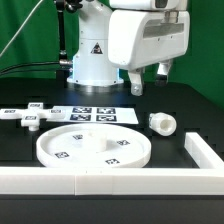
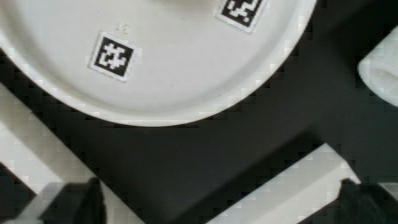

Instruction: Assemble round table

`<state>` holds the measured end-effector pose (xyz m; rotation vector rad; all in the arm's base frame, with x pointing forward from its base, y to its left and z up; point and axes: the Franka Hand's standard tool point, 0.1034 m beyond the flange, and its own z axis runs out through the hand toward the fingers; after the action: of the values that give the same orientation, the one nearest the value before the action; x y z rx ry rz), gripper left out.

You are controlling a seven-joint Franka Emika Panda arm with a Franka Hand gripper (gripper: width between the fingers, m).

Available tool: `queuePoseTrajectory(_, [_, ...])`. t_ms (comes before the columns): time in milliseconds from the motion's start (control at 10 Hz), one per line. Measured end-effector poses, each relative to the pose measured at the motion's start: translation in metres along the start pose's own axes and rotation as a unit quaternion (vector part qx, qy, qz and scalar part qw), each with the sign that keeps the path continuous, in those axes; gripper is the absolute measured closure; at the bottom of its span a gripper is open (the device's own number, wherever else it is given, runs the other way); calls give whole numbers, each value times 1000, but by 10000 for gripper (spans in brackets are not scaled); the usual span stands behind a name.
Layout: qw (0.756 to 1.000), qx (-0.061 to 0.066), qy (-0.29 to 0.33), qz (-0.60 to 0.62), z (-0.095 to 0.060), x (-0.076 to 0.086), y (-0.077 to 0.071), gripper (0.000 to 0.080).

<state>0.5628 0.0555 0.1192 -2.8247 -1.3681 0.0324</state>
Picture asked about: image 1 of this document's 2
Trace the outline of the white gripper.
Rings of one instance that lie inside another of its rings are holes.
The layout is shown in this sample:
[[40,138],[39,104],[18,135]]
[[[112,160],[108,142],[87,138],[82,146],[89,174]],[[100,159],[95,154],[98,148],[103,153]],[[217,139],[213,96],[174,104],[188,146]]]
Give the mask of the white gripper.
[[190,17],[187,11],[175,14],[115,10],[112,13],[108,58],[115,67],[129,71],[132,95],[143,94],[144,69],[141,67],[155,63],[160,62],[155,85],[167,85],[172,59],[187,51],[189,28]]

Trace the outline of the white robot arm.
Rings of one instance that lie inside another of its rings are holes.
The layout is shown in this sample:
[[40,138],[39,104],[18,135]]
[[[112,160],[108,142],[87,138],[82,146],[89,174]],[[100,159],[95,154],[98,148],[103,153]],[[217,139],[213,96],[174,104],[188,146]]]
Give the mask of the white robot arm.
[[190,16],[188,0],[83,0],[79,10],[79,49],[68,84],[91,92],[123,85],[128,72],[131,93],[143,94],[143,75],[158,66],[156,84],[164,86],[173,60],[186,53]]

